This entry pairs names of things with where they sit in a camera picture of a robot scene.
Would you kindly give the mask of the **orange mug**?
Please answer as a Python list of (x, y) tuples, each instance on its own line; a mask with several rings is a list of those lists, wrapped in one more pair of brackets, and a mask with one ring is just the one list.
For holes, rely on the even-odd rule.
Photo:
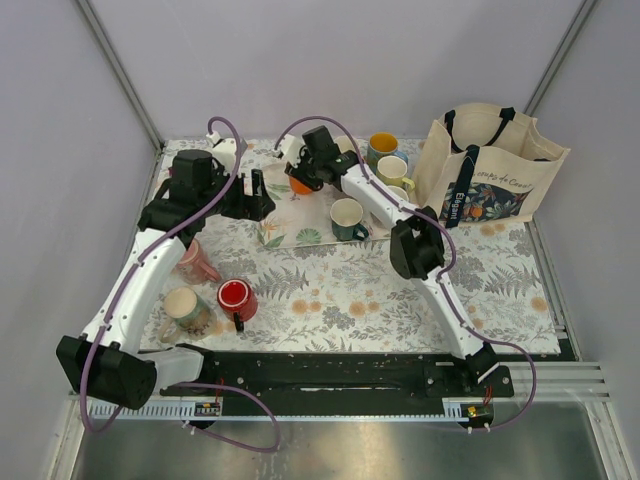
[(314, 192), (313, 189), (307, 187), (302, 182), (293, 177), (289, 177), (289, 185), (291, 190), (297, 195), (309, 195)]

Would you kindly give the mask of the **dark green mug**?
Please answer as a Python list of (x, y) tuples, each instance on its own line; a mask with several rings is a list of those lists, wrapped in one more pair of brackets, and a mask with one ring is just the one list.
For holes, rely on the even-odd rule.
[(364, 210), (352, 198), (336, 200), (330, 209), (332, 233), (340, 242), (365, 241), (369, 231), (363, 225)]

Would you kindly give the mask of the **blue floral mug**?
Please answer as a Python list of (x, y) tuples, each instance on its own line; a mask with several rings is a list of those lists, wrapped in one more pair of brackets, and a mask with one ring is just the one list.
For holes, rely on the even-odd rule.
[(369, 138), (365, 160), (376, 173), (379, 161), (386, 156), (396, 156), (408, 163), (408, 156), (399, 149), (398, 139), (389, 132), (377, 132)]

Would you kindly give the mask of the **light green mug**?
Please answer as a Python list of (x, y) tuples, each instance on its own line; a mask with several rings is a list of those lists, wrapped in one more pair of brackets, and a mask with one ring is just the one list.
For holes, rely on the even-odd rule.
[(376, 166), (376, 176), (388, 186), (404, 189), (407, 193), (415, 189), (414, 181), (408, 176), (408, 164), (398, 156), (381, 158)]

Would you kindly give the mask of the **pink faceted mug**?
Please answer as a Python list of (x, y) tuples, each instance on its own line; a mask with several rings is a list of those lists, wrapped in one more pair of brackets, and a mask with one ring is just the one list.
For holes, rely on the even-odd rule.
[(409, 196), (402, 187), (388, 185), (386, 189), (390, 194), (391, 202), (394, 205), (410, 204)]

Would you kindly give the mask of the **red mug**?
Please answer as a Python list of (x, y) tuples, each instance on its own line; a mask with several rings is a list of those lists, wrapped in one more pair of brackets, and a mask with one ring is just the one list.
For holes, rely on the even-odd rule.
[(258, 300), (248, 282), (234, 278), (222, 283), (217, 291), (217, 302), (225, 315), (241, 333), (245, 323), (257, 313)]

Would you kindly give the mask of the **pink patterned mug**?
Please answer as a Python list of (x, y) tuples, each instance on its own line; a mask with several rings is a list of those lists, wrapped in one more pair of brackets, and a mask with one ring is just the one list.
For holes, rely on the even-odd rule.
[(175, 266), (175, 271), (188, 284), (197, 285), (207, 281), (219, 282), (220, 273), (210, 264), (201, 244), (194, 239)]

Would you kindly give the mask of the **yellow mug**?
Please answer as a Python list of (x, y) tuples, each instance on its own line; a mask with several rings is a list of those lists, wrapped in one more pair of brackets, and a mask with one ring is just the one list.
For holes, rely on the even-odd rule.
[(356, 148), (347, 136), (339, 136), (334, 140), (335, 144), (339, 148), (338, 163), (346, 163), (348, 161), (357, 161)]

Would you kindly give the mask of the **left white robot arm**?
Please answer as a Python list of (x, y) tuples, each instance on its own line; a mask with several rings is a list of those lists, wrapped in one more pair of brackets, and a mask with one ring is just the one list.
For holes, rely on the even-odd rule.
[(134, 244), (116, 284), (77, 337), (63, 337), (56, 356), (81, 400), (137, 410), (152, 394), (183, 383), (196, 395), (216, 386), (215, 368), (194, 347), (140, 350), (163, 285), (207, 218), (260, 221), (275, 204), (262, 173), (239, 171), (243, 148), (223, 141), (212, 150), (179, 151), (171, 175), (143, 208)]

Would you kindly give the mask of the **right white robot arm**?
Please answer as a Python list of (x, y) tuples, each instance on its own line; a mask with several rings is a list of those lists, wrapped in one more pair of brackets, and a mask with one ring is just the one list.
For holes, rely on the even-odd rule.
[(390, 231), (390, 263), (421, 292), (443, 329), (458, 364), (457, 388), (469, 396), (486, 389), (499, 362), (489, 342), (474, 331), (453, 291), (445, 269), (444, 230), (435, 212), (429, 207), (417, 209), (394, 194), (357, 152), (341, 152), (324, 126), (301, 138), (283, 134), (275, 150), (286, 162), (286, 174), (309, 188), (333, 186), (358, 201)]

